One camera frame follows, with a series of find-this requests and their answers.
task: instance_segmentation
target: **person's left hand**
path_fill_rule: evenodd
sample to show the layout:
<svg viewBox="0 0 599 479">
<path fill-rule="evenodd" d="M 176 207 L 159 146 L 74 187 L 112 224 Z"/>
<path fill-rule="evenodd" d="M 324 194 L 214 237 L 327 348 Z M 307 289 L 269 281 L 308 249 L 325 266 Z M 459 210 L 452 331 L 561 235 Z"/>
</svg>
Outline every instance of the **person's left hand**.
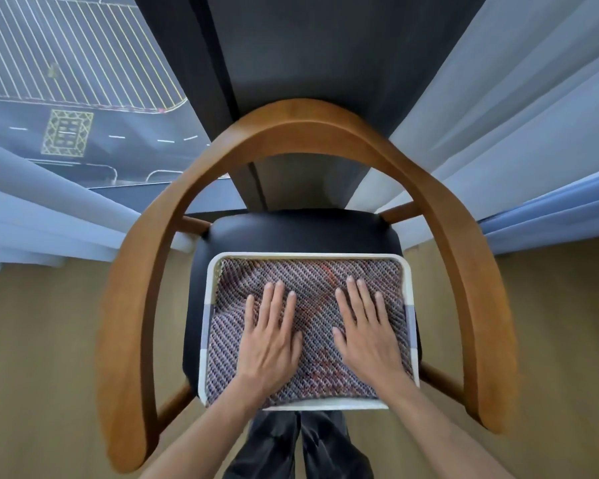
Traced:
<svg viewBox="0 0 599 479">
<path fill-rule="evenodd" d="M 297 295 L 290 291 L 286 299 L 284 318 L 280 325 L 284 283 L 269 282 L 264 287 L 257 325 L 254 324 L 253 296 L 247 298 L 244 333 L 238 354 L 235 380 L 245 392 L 254 394 L 260 406 L 291 379 L 298 369 L 302 349 L 302 334 L 293 336 L 293 318 Z"/>
</svg>

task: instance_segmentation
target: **person's right arm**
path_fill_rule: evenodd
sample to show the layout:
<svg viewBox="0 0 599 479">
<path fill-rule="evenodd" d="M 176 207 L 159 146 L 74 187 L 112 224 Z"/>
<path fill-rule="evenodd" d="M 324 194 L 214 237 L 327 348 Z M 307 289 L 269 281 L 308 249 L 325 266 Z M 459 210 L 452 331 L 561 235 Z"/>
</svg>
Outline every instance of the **person's right arm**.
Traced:
<svg viewBox="0 0 599 479">
<path fill-rule="evenodd" d="M 375 308 L 362 280 L 356 285 L 349 277 L 346 284 L 351 306 L 341 289 L 335 293 L 345 337 L 333 328 L 343 362 L 397 414 L 435 472 L 443 479 L 511 479 L 512 475 L 452 423 L 406 374 L 382 294 L 375 294 Z"/>
</svg>

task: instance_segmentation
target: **leg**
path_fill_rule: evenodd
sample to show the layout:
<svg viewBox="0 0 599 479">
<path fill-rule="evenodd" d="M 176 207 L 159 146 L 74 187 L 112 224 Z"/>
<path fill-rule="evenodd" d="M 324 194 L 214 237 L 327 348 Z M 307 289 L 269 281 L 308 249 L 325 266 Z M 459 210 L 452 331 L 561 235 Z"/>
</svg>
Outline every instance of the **leg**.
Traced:
<svg viewBox="0 0 599 479">
<path fill-rule="evenodd" d="M 368 458 L 351 443 L 340 411 L 302 412 L 307 479 L 372 479 Z"/>
<path fill-rule="evenodd" d="M 295 479 L 299 427 L 296 412 L 258 412 L 246 443 L 226 469 L 224 479 Z"/>
</svg>

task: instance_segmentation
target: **chair frame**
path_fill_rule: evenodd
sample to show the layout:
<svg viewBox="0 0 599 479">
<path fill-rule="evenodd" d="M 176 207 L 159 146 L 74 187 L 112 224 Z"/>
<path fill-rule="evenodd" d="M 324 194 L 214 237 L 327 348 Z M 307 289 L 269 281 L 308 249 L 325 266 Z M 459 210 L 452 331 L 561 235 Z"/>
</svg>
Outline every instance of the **chair frame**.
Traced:
<svg viewBox="0 0 599 479">
<path fill-rule="evenodd" d="M 119 472 L 141 467 L 193 398 L 185 383 L 157 410 L 153 383 L 153 325 L 170 242 L 177 231 L 202 235 L 211 226 L 185 217 L 185 210 L 221 175 L 292 152 L 359 161 L 412 196 L 380 215 L 389 224 L 426 219 L 450 277 L 463 346 L 463 385 L 426 363 L 422 379 L 487 429 L 503 432 L 517 396 L 517 341 L 499 269 L 476 221 L 449 189 L 357 115 L 323 101 L 288 99 L 256 109 L 219 135 L 137 219 L 111 265 L 96 370 L 101 429 Z"/>
</svg>

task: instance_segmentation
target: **white basket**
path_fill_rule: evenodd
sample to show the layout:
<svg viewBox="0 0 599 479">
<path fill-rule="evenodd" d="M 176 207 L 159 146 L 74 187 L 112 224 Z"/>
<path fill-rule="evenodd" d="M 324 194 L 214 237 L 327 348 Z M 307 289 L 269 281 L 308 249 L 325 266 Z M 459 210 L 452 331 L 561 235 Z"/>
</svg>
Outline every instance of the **white basket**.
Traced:
<svg viewBox="0 0 599 479">
<path fill-rule="evenodd" d="M 200 369 L 197 382 L 197 394 L 202 403 L 208 405 L 206 396 L 206 356 L 208 348 L 210 318 L 215 305 L 215 294 L 217 288 L 221 261 L 223 258 L 247 258 L 247 259 L 391 259 L 397 262 L 402 268 L 402 294 L 404 305 L 406 307 L 406 319 L 408 321 L 408 335 L 410 338 L 411 365 L 413 368 L 413 379 L 417 386 L 420 386 L 419 380 L 419 361 L 417 350 L 417 332 L 415 327 L 415 302 L 413 300 L 413 280 L 411 278 L 411 268 L 406 259 L 393 253 L 280 253 L 280 252 L 224 252 L 216 255 L 209 262 L 208 272 L 206 274 L 206 293 L 204 295 L 204 318 L 202 320 L 202 341 L 200 346 Z M 357 410 L 357 409 L 385 409 L 388 408 L 384 402 L 377 399 L 355 399 L 355 398 L 326 398 L 313 400 L 300 400 L 285 405 L 276 405 L 266 410 Z"/>
</svg>

